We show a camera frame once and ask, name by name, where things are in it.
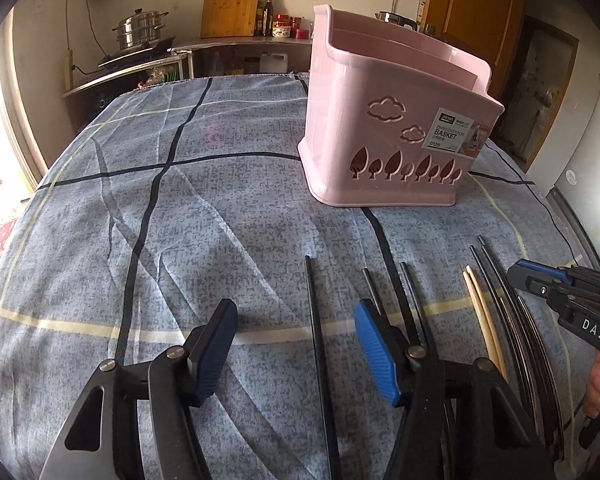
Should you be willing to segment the black chopstick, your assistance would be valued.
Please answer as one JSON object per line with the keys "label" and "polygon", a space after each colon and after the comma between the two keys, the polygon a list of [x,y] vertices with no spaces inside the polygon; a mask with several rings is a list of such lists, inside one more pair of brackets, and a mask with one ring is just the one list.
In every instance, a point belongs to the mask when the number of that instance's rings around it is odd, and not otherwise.
{"label": "black chopstick", "polygon": [[332,406],[332,393],[330,392],[320,309],[317,305],[312,259],[310,256],[304,257],[304,266],[306,267],[306,286],[308,286],[309,294],[312,341],[314,349],[318,394],[320,395],[321,413],[323,419],[328,473],[329,478],[331,479],[341,479],[342,469],[338,448],[337,428],[335,422],[334,407]]}
{"label": "black chopstick", "polygon": [[381,296],[379,295],[378,288],[376,286],[373,275],[370,273],[370,269],[364,268],[363,275],[364,275],[368,290],[370,291],[370,296],[372,296],[374,306],[376,307],[376,310],[378,311],[379,316],[383,320],[388,321],[388,316],[385,311],[384,304],[382,303]]}
{"label": "black chopstick", "polygon": [[536,398],[534,377],[526,361],[526,352],[524,352],[524,342],[522,341],[521,334],[513,315],[506,306],[498,284],[496,284],[493,272],[486,265],[486,258],[480,256],[480,252],[475,245],[470,245],[469,249],[477,263],[482,279],[486,283],[494,311],[498,314],[498,322],[502,326],[506,339],[506,343],[501,344],[501,348],[507,348],[510,364],[513,365],[521,405],[531,418],[535,431],[540,434],[543,429],[542,411],[539,407],[539,401]]}
{"label": "black chopstick", "polygon": [[562,410],[550,360],[544,347],[538,326],[536,326],[529,309],[514,292],[513,286],[507,281],[501,263],[492,252],[486,239],[479,235],[478,251],[486,258],[488,269],[493,272],[496,284],[510,313],[513,315],[522,341],[528,367],[533,373],[535,394],[542,411],[543,429],[539,434],[544,443],[545,452],[551,462],[561,462],[565,459],[565,430],[562,429]]}
{"label": "black chopstick", "polygon": [[406,262],[401,263],[401,268],[405,276],[408,291],[410,292],[411,298],[413,299],[413,304],[417,313],[420,330],[422,331],[422,340],[424,341],[424,346],[431,353],[438,354],[436,342],[434,341],[434,335],[432,334],[431,328],[429,326],[424,306],[420,302],[416,292],[415,282],[413,280],[413,273],[411,272],[410,267]]}

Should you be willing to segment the steel kitchen shelf table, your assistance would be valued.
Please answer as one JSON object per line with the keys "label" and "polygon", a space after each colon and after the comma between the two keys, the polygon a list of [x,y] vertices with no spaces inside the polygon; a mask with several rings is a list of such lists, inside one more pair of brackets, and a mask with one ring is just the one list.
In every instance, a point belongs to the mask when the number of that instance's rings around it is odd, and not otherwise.
{"label": "steel kitchen shelf table", "polygon": [[260,55],[286,53],[287,73],[307,73],[311,65],[312,40],[272,37],[198,39],[173,46],[173,53],[186,53],[193,61],[192,78],[259,73]]}

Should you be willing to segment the blue plaid tablecloth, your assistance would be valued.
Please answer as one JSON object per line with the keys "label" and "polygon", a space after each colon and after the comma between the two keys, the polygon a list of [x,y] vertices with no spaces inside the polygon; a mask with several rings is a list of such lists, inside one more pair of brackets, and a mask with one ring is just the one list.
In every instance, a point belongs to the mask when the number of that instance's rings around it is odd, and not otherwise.
{"label": "blue plaid tablecloth", "polygon": [[562,222],[488,144],[452,207],[334,208],[306,186],[299,76],[196,79],[112,101],[59,156],[0,260],[0,459],[35,479],[104,359],[155,359],[234,301],[218,390],[194,414],[217,479],[328,475],[309,293],[325,335],[342,471],[379,479],[400,413],[370,376],[353,310],[374,281],[393,323],[417,289],[443,359],[484,344],[462,273],[581,262]]}

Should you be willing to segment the pink plastic utensil basket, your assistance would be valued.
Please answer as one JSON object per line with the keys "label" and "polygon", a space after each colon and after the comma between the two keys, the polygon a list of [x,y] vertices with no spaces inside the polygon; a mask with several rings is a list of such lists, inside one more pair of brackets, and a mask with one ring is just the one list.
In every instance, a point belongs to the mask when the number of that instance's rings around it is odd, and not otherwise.
{"label": "pink plastic utensil basket", "polygon": [[377,18],[314,9],[311,194],[335,207],[452,206],[504,107],[486,61]]}

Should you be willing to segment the small steel side shelf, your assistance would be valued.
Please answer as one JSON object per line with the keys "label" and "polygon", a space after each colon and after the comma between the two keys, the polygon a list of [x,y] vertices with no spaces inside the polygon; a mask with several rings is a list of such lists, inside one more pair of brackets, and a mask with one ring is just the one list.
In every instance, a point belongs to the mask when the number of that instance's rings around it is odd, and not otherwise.
{"label": "small steel side shelf", "polygon": [[193,61],[190,55],[171,54],[96,77],[67,91],[62,98],[70,122],[74,128],[79,129],[125,92],[136,90],[145,84],[188,79],[192,75]]}

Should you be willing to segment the wooden door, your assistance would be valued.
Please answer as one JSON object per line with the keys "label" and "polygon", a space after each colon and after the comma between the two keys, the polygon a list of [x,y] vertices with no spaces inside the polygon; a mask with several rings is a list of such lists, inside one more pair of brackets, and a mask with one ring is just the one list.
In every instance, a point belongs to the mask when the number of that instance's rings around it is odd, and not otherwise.
{"label": "wooden door", "polygon": [[526,0],[426,0],[422,26],[439,40],[486,61],[498,99],[512,67]]}

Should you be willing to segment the white plastic jug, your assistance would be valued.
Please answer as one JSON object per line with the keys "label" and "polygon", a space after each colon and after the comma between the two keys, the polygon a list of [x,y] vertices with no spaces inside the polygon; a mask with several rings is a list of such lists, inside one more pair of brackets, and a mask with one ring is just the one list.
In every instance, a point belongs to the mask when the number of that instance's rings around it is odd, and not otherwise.
{"label": "white plastic jug", "polygon": [[260,55],[260,74],[286,74],[289,70],[288,55],[286,53],[263,52]]}

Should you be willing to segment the induction cooktop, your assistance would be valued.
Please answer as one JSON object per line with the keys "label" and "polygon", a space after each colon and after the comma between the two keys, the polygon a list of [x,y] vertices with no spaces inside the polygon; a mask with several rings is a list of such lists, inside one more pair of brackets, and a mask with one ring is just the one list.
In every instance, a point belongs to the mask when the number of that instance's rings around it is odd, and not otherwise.
{"label": "induction cooktop", "polygon": [[152,61],[167,55],[173,43],[174,37],[145,42],[139,46],[124,49],[112,55],[106,55],[98,64],[98,68],[100,70],[112,70],[114,67]]}

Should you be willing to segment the white electric kettle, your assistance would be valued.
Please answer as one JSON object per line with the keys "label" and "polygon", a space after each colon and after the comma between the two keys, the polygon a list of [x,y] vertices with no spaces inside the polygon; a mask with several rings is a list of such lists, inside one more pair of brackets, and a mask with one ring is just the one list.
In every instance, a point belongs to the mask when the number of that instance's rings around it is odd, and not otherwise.
{"label": "white electric kettle", "polygon": [[406,27],[414,32],[418,31],[418,24],[411,18],[406,18],[400,14],[396,14],[390,11],[379,11],[375,13],[375,18],[384,23],[393,24],[400,27]]}

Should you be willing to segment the stainless steel steamer pot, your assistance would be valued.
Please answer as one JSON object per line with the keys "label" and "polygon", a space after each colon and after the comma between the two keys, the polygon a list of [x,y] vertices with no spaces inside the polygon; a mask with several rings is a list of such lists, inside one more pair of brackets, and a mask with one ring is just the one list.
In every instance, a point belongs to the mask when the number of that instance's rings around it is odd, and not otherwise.
{"label": "stainless steel steamer pot", "polygon": [[132,15],[120,21],[114,28],[119,49],[131,49],[160,40],[164,27],[163,19],[168,15],[168,12],[136,9]]}

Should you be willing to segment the red lidded jar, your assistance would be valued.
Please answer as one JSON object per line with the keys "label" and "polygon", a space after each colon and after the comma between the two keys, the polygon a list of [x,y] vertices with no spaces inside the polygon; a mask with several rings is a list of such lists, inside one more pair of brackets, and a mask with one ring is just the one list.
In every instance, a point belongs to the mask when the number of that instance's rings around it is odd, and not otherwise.
{"label": "red lidded jar", "polygon": [[291,17],[288,14],[273,15],[272,36],[274,38],[290,38],[292,29]]}

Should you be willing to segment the dark soy sauce bottle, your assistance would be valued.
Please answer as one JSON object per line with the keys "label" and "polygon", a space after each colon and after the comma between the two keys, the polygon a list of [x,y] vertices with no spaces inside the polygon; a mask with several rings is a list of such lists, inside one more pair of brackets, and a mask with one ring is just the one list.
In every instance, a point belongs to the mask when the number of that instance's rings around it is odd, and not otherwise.
{"label": "dark soy sauce bottle", "polygon": [[274,6],[273,0],[266,0],[262,12],[262,35],[265,37],[273,36],[273,18]]}

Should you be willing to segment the bamboo cutting board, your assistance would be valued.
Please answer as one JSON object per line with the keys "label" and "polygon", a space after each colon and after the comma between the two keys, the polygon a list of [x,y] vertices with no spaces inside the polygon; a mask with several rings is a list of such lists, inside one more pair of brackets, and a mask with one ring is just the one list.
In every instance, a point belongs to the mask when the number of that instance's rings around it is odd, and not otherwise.
{"label": "bamboo cutting board", "polygon": [[259,0],[204,0],[202,39],[252,37]]}

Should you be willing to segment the window frame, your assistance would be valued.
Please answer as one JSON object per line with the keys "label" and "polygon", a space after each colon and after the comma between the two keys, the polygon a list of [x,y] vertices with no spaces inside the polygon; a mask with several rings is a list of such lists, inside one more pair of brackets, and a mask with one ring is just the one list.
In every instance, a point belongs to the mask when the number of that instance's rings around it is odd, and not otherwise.
{"label": "window frame", "polygon": [[19,87],[14,47],[15,9],[9,10],[0,25],[0,83],[4,101],[4,122],[22,180],[33,192],[48,167],[35,140]]}

